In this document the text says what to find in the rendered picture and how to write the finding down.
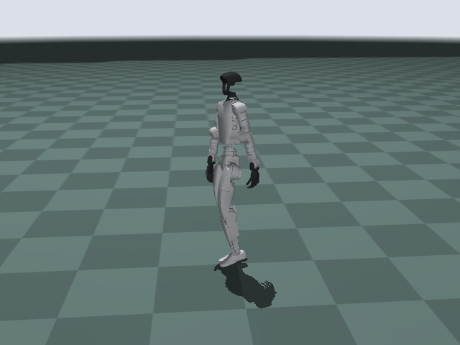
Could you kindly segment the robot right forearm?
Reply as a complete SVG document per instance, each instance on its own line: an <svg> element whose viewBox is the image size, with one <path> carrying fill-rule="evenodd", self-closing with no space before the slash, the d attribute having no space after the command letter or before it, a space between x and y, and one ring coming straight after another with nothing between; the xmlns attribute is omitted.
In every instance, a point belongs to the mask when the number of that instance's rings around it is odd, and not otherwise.
<svg viewBox="0 0 460 345"><path fill-rule="evenodd" d="M218 145L219 145L219 138L214 138L214 137L210 136L210 147L209 147L209 151L208 151L208 156L209 155L212 156L212 158L213 158L212 162L216 161L216 155L218 153ZM207 156L207 159L208 159L208 156Z"/></svg>

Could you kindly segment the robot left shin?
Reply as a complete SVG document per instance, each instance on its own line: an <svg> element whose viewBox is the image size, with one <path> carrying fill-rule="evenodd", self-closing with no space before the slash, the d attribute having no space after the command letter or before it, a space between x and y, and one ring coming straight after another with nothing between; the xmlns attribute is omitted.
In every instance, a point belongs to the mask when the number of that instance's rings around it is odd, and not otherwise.
<svg viewBox="0 0 460 345"><path fill-rule="evenodd" d="M225 218L226 221L223 221L222 217L220 218L221 218L221 223L224 229L224 233L229 242L229 246L231 247L232 254L236 256L239 254L239 244L238 244L239 227L238 227L238 223L236 219L236 213L233 211L228 212Z"/></svg>

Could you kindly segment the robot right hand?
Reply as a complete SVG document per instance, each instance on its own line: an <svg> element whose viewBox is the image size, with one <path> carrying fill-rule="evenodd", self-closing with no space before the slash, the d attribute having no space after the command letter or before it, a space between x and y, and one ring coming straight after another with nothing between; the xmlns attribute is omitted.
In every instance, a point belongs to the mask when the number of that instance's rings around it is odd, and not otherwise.
<svg viewBox="0 0 460 345"><path fill-rule="evenodd" d="M208 180L209 182L211 182L211 183L213 182L213 164L216 163L216 161L215 161L215 162L212 162L212 159L213 159L212 156L209 155L209 156L208 156L208 161L207 161L208 166L207 166L207 168L206 168L207 180Z"/></svg>

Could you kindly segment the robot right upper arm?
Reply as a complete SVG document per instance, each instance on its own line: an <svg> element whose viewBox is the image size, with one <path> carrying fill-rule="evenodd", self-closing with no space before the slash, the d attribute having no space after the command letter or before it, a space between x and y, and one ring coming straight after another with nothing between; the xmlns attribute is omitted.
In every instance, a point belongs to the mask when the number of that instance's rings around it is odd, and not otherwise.
<svg viewBox="0 0 460 345"><path fill-rule="evenodd" d="M215 127L212 127L212 128L210 128L210 130L209 130L210 136L212 136L212 137L214 137L214 138L218 138L218 137L219 137L218 109L219 109L219 104L220 104L220 103L221 103L221 101L218 102L217 107L216 107Z"/></svg>

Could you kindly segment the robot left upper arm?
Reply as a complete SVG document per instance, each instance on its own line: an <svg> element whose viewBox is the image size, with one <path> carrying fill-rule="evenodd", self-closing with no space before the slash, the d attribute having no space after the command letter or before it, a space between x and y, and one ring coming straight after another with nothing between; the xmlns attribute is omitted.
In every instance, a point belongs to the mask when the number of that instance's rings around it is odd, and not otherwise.
<svg viewBox="0 0 460 345"><path fill-rule="evenodd" d="M249 142L247 139L247 133L250 132L249 120L247 117L247 108L244 103L236 102L231 105L234 115L237 117L239 126L242 130L242 133L239 135L241 142ZM251 133L251 132L250 132Z"/></svg>

